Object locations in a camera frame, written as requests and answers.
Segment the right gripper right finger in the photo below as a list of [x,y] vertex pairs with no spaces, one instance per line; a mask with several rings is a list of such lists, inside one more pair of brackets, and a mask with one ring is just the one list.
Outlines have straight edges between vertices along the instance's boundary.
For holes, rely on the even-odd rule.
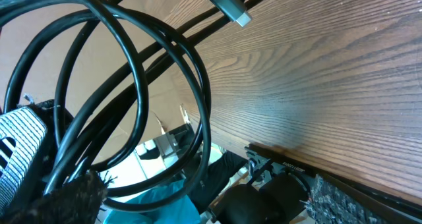
[[406,222],[406,217],[332,177],[317,175],[306,203],[316,223],[387,224]]

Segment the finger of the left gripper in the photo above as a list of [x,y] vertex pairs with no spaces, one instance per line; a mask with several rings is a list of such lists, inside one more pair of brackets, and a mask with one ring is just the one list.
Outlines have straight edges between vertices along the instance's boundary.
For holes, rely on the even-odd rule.
[[25,206],[41,165],[45,123],[30,107],[1,115],[1,215]]

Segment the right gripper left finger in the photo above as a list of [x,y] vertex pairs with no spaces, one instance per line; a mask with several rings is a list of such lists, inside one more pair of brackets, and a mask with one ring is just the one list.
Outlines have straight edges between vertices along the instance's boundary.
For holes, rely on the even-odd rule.
[[94,224],[109,182],[91,171],[1,218],[2,224]]

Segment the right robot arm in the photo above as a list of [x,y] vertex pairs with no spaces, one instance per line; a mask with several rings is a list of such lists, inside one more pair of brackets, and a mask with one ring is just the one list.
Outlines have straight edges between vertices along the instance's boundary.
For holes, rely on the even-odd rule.
[[409,223],[409,218],[352,184],[280,155],[251,167],[253,178],[269,179],[227,187],[245,164],[233,153],[210,163],[205,152],[189,179],[173,181],[193,153],[149,179],[113,186],[101,177],[104,163],[87,155],[65,155],[48,167],[33,164],[23,183],[1,173],[2,223],[94,223],[101,206],[107,223],[199,223],[210,204],[220,223],[287,223],[307,210],[317,223]]

